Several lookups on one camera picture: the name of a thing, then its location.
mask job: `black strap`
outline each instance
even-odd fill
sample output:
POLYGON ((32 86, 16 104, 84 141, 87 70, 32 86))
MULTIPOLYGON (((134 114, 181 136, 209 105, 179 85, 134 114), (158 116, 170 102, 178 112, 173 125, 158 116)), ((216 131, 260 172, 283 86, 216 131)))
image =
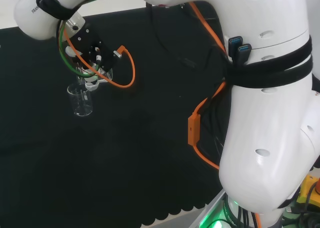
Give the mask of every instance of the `black strap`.
POLYGON ((233 85, 251 88, 251 89, 263 89, 263 88, 273 88, 279 87, 287 84, 292 84, 297 82, 308 74, 311 73, 313 68, 312 56, 310 59, 293 69, 274 72, 274 73, 262 73, 262 74, 244 74, 237 76, 227 75, 227 82, 233 85))
POLYGON ((241 67, 230 66, 229 71, 234 74, 284 71, 302 63, 311 52, 312 39, 310 37, 306 44, 289 54, 254 64, 243 65, 241 67))
POLYGON ((245 88, 272 88, 297 82, 312 72, 312 40, 294 52, 279 58, 235 67, 228 60, 225 78, 227 82, 245 88))
POLYGON ((40 9, 58 20, 70 19, 80 8, 77 6, 74 9, 67 9, 57 0, 36 0, 36 4, 40 9))

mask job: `black table surface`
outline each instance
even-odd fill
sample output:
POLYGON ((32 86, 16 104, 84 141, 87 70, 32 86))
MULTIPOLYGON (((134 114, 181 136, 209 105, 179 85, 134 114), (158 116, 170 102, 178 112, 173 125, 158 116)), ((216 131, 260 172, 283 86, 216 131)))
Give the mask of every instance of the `black table surface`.
MULTIPOLYGON (((222 77, 219 54, 204 69, 213 42, 180 7, 155 9, 154 18, 163 42, 198 68, 168 55, 144 9, 88 17, 112 50, 131 52, 136 83, 101 85, 86 118, 73 115, 75 77, 55 40, 0 30, 1 228, 140 227, 202 208, 221 190, 218 172, 187 144, 188 117, 222 77)), ((114 80, 130 79, 123 59, 114 80)))

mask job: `glass beaker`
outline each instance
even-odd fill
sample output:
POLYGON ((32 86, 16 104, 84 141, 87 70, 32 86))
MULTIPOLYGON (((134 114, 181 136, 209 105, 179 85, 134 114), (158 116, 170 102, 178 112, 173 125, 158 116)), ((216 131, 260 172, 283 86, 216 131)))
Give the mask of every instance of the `glass beaker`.
POLYGON ((71 84, 67 88, 67 92, 75 115, 82 117, 92 113, 94 108, 91 94, 84 84, 71 84))

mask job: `orange cable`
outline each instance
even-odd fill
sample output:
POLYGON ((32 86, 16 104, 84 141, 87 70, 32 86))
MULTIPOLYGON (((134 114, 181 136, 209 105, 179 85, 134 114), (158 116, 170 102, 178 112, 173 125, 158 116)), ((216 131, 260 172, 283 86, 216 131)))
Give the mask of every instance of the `orange cable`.
POLYGON ((121 84, 117 84, 115 83, 114 81, 108 79, 106 76, 102 75, 101 73, 99 73, 98 71, 96 71, 93 67, 91 67, 91 65, 89 65, 81 56, 80 54, 78 53, 78 51, 75 49, 75 47, 73 46, 72 42, 70 41, 69 39, 69 36, 67 34, 67 30, 65 29, 64 32, 64 37, 66 39, 66 41, 68 42, 69 46, 72 48, 72 50, 74 51, 74 53, 76 54, 76 56, 81 60, 81 62, 86 65, 92 72, 94 72, 95 74, 97 74, 98 76, 100 76, 101 78, 103 78, 104 80, 108 81, 109 83, 111 83, 112 85, 115 85, 119 88, 128 88, 130 86, 132 86, 132 84, 135 82, 135 79, 136 79, 136 68, 135 68, 135 63, 134 63, 134 60, 131 56, 131 54, 129 53, 129 51, 124 47, 124 46, 121 46, 120 48, 118 48, 117 52, 119 54, 122 54, 123 52, 125 52, 128 57, 130 58, 130 61, 131 61, 131 64, 132 64, 132 80, 131 82, 128 84, 128 85, 121 85, 121 84))
MULTIPOLYGON (((220 93, 226 86, 226 82, 223 82, 220 87, 217 89, 216 93, 214 94, 214 96, 212 98, 214 98, 216 95, 218 95, 218 93, 220 93)), ((198 114, 199 109, 202 107, 202 105, 206 102, 207 98, 205 100, 203 100, 194 110, 193 112, 193 116, 196 117, 198 114)), ((215 163, 211 162, 210 160, 208 160, 203 154, 201 154, 201 152, 198 150, 198 147, 196 144, 193 145, 193 149, 195 150, 196 154, 206 163, 208 163, 209 165, 211 165, 212 167, 216 168, 217 170, 220 169, 220 167, 218 165, 216 165, 215 163)))
POLYGON ((258 228, 262 228, 260 215, 258 213, 255 213, 255 219, 256 219, 256 222, 258 223, 258 228))
POLYGON ((201 12, 199 11, 199 9, 197 8, 197 6, 195 5, 195 3, 190 2, 189 3, 190 6, 192 7, 194 13, 196 14, 196 16, 198 17, 198 19, 201 21, 201 23, 203 24, 203 26, 207 29, 207 31, 211 34, 211 36, 214 38, 216 44, 224 51, 224 53, 226 54, 226 50, 224 45, 222 44, 221 40, 219 39, 219 37, 217 36, 217 34, 212 30, 212 28, 210 27, 210 25, 207 23, 207 21, 205 20, 205 18, 203 17, 203 15, 201 14, 201 12))
MULTIPOLYGON (((196 16, 198 17, 198 19, 201 21, 201 23, 203 24, 203 26, 207 29, 207 31, 211 34, 211 36, 213 37, 213 39, 215 40, 216 44, 223 50, 223 52, 225 54, 226 53, 226 50, 225 50, 225 47, 224 45, 222 44, 221 40, 219 39, 219 37, 217 36, 217 34, 213 31, 213 29, 210 27, 210 25, 207 23, 207 21, 204 19, 203 15, 201 14, 201 12, 199 11, 199 9, 197 8, 197 6, 195 5, 195 3, 193 2, 190 2, 189 3, 190 6, 192 7, 194 13, 196 14, 196 16)), ((217 92, 214 94, 213 97, 215 97, 224 87, 225 87, 226 83, 223 82, 221 84, 221 86, 218 88, 217 92)), ((194 116, 197 116, 198 114, 198 110, 200 109, 200 107, 206 102, 207 99, 203 100, 195 109, 194 113, 192 115, 194 116)), ((197 148, 197 145, 193 145, 193 148, 195 150, 195 152, 198 154, 198 156, 204 160, 206 163, 208 163, 209 165, 211 165, 212 167, 216 168, 219 170, 219 166, 212 163, 210 160, 208 160, 207 158, 205 158, 201 153, 200 151, 198 150, 197 148)), ((257 221, 257 224, 258 224, 258 228, 262 228, 262 225, 261 225, 261 220, 260 220, 260 216, 258 213, 255 213, 255 218, 256 218, 256 221, 257 221)))

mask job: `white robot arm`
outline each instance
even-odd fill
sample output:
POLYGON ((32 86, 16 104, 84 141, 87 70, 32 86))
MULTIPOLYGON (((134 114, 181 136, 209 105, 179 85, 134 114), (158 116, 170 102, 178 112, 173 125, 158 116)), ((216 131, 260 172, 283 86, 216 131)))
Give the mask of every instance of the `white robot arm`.
MULTIPOLYGON (((85 0, 57 1, 73 9, 85 0)), ((145 1, 173 6, 197 0, 145 1)), ((309 41, 306 0, 201 1, 214 6, 227 53, 232 37, 242 36, 252 46, 247 65, 283 57, 309 41)), ((49 39, 56 33, 58 20, 38 8, 36 0, 20 0, 14 16, 22 31, 35 39, 49 39)), ((75 16, 78 21, 73 24, 82 28, 82 19, 75 16)), ((310 60, 309 55, 297 66, 310 60)), ((283 212, 279 206, 293 196, 320 155, 316 110, 320 110, 320 95, 312 91, 311 73, 282 86, 232 89, 219 177, 230 203, 236 201, 259 213, 263 228, 278 221, 283 212)))

